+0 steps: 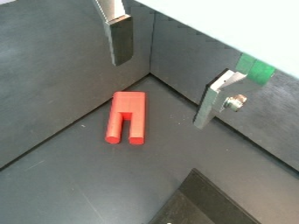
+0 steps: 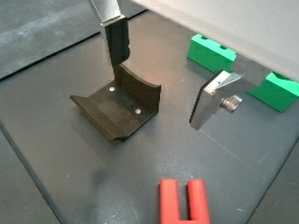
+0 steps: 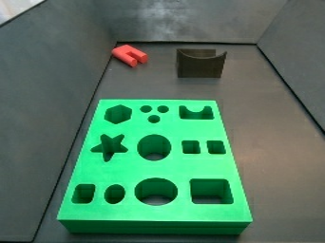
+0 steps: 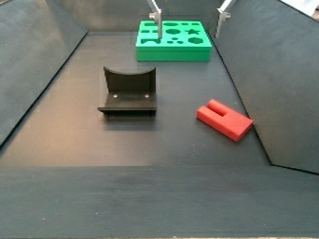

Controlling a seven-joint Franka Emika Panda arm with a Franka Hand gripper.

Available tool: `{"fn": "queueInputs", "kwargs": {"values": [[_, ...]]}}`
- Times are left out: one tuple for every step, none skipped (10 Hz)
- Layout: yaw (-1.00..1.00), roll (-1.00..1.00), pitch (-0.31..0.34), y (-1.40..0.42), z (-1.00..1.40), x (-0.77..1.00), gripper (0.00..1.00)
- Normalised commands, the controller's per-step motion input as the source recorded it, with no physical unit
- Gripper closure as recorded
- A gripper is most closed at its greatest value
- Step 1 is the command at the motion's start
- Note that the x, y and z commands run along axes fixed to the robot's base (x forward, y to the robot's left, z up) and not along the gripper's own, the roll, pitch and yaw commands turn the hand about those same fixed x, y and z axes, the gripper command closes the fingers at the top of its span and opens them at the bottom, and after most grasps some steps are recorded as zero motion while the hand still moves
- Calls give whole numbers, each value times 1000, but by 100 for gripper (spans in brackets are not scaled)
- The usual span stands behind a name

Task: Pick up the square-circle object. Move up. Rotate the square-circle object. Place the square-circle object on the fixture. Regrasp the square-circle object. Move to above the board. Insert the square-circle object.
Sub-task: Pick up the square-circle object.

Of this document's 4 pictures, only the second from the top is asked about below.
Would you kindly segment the wrist-2 gripper left finger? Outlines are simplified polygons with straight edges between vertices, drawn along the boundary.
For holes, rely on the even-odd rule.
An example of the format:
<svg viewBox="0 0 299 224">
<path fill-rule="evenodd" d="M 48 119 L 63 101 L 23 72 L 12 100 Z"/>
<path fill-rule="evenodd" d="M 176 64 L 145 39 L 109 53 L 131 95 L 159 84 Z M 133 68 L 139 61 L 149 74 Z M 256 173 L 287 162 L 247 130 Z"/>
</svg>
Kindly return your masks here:
<svg viewBox="0 0 299 224">
<path fill-rule="evenodd" d="M 117 0 L 88 0 L 107 40 L 111 65 L 120 65 L 129 57 L 127 17 L 121 14 Z"/>
</svg>

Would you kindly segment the wrist-2 gripper right finger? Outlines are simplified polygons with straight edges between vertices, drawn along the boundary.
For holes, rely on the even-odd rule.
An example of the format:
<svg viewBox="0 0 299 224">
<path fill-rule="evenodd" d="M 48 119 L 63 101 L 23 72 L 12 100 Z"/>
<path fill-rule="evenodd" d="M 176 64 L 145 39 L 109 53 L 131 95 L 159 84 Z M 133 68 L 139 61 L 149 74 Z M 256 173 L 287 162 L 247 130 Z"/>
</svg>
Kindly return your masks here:
<svg viewBox="0 0 299 224">
<path fill-rule="evenodd" d="M 256 88 L 271 70 L 239 55 L 232 63 L 232 73 L 220 71 L 200 87 L 190 124 L 199 130 L 220 109 L 232 113 L 242 103 L 239 94 Z"/>
</svg>

